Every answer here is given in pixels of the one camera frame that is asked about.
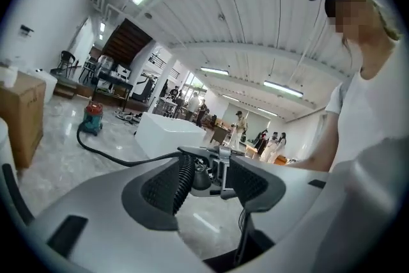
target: vacuum hose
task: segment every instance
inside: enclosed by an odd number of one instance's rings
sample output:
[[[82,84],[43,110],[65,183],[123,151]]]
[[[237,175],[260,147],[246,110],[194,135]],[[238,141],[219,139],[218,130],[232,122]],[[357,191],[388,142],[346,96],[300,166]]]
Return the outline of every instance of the vacuum hose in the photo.
[[[82,130],[82,128],[87,124],[88,120],[83,121],[79,126],[77,130],[77,140],[78,143],[84,148],[87,149],[90,152],[97,153],[101,156],[104,156],[105,158],[110,159],[111,161],[121,164],[123,166],[126,166],[128,168],[134,167],[136,165],[140,164],[145,164],[149,162],[155,162],[156,160],[160,159],[166,159],[166,158],[172,158],[172,157],[180,157],[179,160],[179,185],[176,190],[176,193],[174,194],[173,198],[173,215],[176,214],[180,207],[183,205],[183,202],[185,201],[187,195],[189,194],[192,186],[193,186],[193,179],[194,179],[194,174],[195,174],[195,164],[194,164],[194,158],[190,155],[184,155],[182,152],[174,152],[174,153],[168,153],[167,155],[159,156],[153,159],[147,159],[147,160],[138,160],[136,162],[127,162],[125,160],[117,159],[115,157],[112,157],[108,155],[107,153],[101,152],[100,150],[91,148],[87,145],[85,145],[80,137],[79,134]]]

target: red and teal vacuum cleaner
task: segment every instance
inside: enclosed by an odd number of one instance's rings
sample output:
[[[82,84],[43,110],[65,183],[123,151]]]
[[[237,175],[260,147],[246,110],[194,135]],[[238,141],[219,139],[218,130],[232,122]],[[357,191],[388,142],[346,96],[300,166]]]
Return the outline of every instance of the red and teal vacuum cleaner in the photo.
[[[84,108],[84,126],[82,131],[92,133],[97,136],[102,129],[102,115],[104,114],[102,104],[90,101]]]

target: white pillar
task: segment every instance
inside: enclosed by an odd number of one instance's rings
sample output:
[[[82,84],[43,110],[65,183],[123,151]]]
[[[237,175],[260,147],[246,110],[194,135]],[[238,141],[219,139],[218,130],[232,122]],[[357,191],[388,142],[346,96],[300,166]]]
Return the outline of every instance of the white pillar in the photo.
[[[135,90],[136,83],[139,80],[139,77],[142,74],[143,68],[148,61],[149,57],[152,55],[153,50],[156,47],[156,41],[151,40],[145,47],[141,49],[136,55],[134,60],[130,64],[131,73],[129,75],[129,83],[132,84],[134,87],[132,91],[129,93],[132,96],[132,93]]]
[[[149,109],[148,113],[152,113],[153,109],[155,107],[156,101],[159,99],[160,92],[162,91],[162,88],[165,85],[165,82],[167,78],[169,77],[169,74],[171,73],[172,68],[174,67],[174,64],[176,63],[176,58],[174,56],[171,56],[169,58],[169,61],[167,62],[162,74],[160,75],[158,81],[156,82],[155,89],[153,89],[152,95],[149,99]]]

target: white bin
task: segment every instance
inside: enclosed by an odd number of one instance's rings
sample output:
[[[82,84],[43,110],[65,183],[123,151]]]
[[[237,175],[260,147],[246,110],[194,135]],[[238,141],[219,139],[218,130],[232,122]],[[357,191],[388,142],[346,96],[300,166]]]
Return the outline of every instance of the white bin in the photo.
[[[57,79],[53,77],[50,73],[43,71],[41,68],[30,69],[27,74],[45,81],[45,95],[44,104],[50,101],[52,94],[54,93],[54,88],[57,84]]]
[[[3,164],[10,164],[12,166],[14,178],[17,182],[12,146],[8,137],[8,126],[7,123],[0,118],[0,166]]]
[[[200,147],[205,135],[205,130],[189,121],[143,113],[135,139],[152,159],[176,152],[179,146]]]

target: brown box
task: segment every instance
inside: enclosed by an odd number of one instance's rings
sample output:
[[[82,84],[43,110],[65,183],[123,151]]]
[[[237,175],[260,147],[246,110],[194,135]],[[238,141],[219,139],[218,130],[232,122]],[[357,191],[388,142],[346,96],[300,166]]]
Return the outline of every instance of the brown box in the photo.
[[[45,82],[19,72],[12,88],[0,82],[0,117],[8,125],[17,169],[28,168],[43,136]]]

